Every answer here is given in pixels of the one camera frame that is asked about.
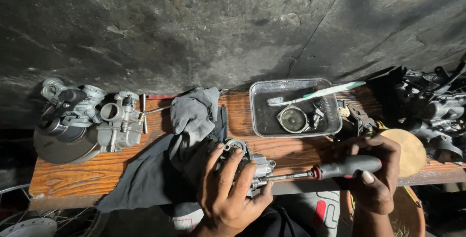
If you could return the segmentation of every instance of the sandpaper disc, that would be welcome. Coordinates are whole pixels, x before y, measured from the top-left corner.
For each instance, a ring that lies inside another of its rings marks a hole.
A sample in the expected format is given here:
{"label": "sandpaper disc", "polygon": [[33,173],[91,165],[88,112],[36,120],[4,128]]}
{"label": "sandpaper disc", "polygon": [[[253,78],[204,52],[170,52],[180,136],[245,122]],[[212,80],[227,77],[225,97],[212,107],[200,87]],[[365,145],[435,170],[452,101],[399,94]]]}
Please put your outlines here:
{"label": "sandpaper disc", "polygon": [[400,129],[386,130],[380,135],[396,141],[401,146],[400,177],[408,177],[421,171],[426,153],[424,145],[416,136]]}

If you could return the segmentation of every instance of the gray rag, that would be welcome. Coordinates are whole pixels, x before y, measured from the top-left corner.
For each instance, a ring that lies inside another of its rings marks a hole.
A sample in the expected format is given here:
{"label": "gray rag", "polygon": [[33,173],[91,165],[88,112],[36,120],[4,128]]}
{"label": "gray rag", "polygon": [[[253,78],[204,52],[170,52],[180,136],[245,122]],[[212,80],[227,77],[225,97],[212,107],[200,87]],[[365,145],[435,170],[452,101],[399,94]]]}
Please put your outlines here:
{"label": "gray rag", "polygon": [[173,133],[180,136],[170,149],[169,157],[173,166],[185,174],[194,186],[198,185],[199,166],[206,156],[205,151],[194,149],[213,147],[212,140],[204,139],[215,127],[213,122],[217,121],[219,96],[217,88],[204,90],[199,87],[172,101],[170,117]]}

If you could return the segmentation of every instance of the screwdriver handle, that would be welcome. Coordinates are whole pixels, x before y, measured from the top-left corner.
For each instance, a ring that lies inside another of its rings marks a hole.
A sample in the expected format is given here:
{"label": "screwdriver handle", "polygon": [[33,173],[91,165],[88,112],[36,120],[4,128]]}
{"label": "screwdriver handle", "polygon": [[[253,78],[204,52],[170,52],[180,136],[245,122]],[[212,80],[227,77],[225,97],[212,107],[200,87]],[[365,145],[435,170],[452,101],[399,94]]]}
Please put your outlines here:
{"label": "screwdriver handle", "polygon": [[374,173],[380,170],[382,162],[379,158],[369,155],[351,155],[342,162],[316,165],[312,168],[314,178],[323,180],[333,177],[344,177],[351,179],[358,171]]}

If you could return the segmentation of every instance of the carburetor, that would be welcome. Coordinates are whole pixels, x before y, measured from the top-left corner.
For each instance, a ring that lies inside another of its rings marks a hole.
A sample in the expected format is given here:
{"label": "carburetor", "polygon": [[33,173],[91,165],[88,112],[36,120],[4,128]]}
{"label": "carburetor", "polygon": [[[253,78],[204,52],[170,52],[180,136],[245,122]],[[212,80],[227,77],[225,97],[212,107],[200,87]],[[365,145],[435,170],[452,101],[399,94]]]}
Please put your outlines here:
{"label": "carburetor", "polygon": [[56,105],[52,113],[43,116],[44,120],[64,117],[61,121],[63,125],[83,128],[102,122],[96,105],[104,99],[104,90],[91,85],[84,85],[83,89],[65,86],[60,79],[51,77],[42,84],[41,94]]}
{"label": "carburetor", "polygon": [[101,109],[104,122],[97,127],[100,152],[121,152],[141,140],[144,113],[136,109],[139,96],[120,91],[114,99],[116,103],[108,103]]}
{"label": "carburetor", "polygon": [[256,173],[254,174],[251,188],[249,189],[247,194],[248,197],[252,197],[252,192],[254,190],[267,184],[267,181],[262,181],[260,180],[260,178],[273,176],[275,161],[267,160],[267,158],[262,154],[253,154],[253,151],[249,148],[248,145],[246,145],[246,142],[243,140],[227,138],[225,139],[224,152],[222,156],[220,156],[216,170],[219,170],[224,165],[226,159],[230,156],[230,154],[233,153],[232,149],[235,148],[244,151],[243,158],[236,170],[237,175],[240,173],[240,171],[244,168],[246,164],[250,163],[251,161],[255,161],[257,163]]}

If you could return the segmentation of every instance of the plastic tray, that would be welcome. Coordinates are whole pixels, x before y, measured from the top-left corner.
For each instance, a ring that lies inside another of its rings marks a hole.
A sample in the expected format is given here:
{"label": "plastic tray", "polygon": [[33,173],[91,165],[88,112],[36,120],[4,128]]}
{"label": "plastic tray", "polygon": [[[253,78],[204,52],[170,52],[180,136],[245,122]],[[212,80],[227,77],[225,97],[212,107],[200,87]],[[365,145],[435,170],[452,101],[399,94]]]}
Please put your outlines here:
{"label": "plastic tray", "polygon": [[312,102],[317,103],[323,99],[324,117],[322,121],[316,130],[307,129],[303,133],[289,133],[277,120],[276,116],[287,105],[271,107],[267,104],[267,99],[272,97],[283,97],[283,101],[288,101],[327,88],[330,85],[331,83],[323,78],[271,80],[254,83],[249,89],[249,104],[251,105],[254,132],[261,138],[305,138],[338,133],[341,130],[342,121],[335,94],[293,104],[305,113],[310,113],[314,108]]}

